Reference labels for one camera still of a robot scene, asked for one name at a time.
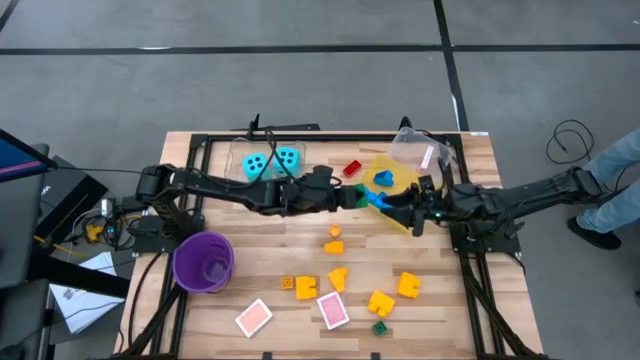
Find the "blue dice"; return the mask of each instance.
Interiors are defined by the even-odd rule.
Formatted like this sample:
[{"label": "blue dice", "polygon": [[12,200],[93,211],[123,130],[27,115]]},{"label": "blue dice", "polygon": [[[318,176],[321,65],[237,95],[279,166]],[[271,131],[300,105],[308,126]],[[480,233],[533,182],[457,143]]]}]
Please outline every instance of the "blue dice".
[{"label": "blue dice", "polygon": [[[244,169],[244,173],[247,175],[247,179],[249,181],[253,181],[262,172],[267,166],[267,157],[260,153],[250,154],[242,160],[242,168]],[[271,172],[267,168],[262,174],[263,179],[268,179],[271,177]]]},{"label": "blue dice", "polygon": [[[284,163],[284,167],[289,170],[291,175],[298,176],[298,173],[300,172],[300,152],[296,149],[288,147],[276,148],[276,152]],[[276,175],[287,175],[287,173],[282,168],[282,165],[280,165],[275,156],[273,157],[273,160],[271,160],[271,162],[273,163],[273,168],[276,172]]]}]

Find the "jeans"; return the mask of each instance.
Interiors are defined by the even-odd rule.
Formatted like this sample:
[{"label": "jeans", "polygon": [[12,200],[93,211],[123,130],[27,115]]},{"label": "jeans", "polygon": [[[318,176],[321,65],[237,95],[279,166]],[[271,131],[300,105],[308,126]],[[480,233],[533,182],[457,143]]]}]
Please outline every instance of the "jeans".
[{"label": "jeans", "polygon": [[[626,166],[640,163],[640,128],[627,134],[584,166],[604,186]],[[640,219],[640,179],[598,209],[590,209],[577,218],[586,230],[608,233]]]}]

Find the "clear plastic bag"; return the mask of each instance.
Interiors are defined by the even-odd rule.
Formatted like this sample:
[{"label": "clear plastic bag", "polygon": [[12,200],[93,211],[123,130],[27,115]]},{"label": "clear plastic bag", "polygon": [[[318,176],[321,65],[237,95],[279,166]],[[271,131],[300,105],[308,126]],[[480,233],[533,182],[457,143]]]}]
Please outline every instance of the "clear plastic bag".
[{"label": "clear plastic bag", "polygon": [[438,159],[441,158],[445,166],[451,161],[451,150],[447,146],[408,127],[398,131],[387,154],[422,176],[431,175],[436,188],[442,183]]}]

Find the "shoe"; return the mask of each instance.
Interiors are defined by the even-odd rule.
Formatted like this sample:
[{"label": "shoe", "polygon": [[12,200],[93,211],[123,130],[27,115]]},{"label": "shoe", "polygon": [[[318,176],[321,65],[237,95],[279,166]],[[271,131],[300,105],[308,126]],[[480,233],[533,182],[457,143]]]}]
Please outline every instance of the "shoe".
[{"label": "shoe", "polygon": [[606,234],[601,234],[597,231],[583,229],[578,225],[578,221],[575,217],[567,220],[567,226],[569,230],[571,230],[574,234],[580,236],[581,238],[588,241],[591,245],[598,247],[600,249],[605,250],[615,250],[622,245],[620,239],[613,234],[613,232],[608,232]]}]

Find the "black box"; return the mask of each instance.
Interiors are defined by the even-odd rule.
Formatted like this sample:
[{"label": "black box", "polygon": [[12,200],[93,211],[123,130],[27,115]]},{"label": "black box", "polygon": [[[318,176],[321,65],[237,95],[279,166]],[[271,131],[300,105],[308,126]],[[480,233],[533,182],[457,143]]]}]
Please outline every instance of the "black box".
[{"label": "black box", "polygon": [[[73,167],[59,156],[54,156],[53,161],[63,167]],[[73,221],[83,212],[95,208],[107,191],[104,185],[80,170],[59,169],[46,173],[35,234],[59,244],[71,233]],[[34,246],[33,251],[50,254],[53,250],[52,246]]]}]

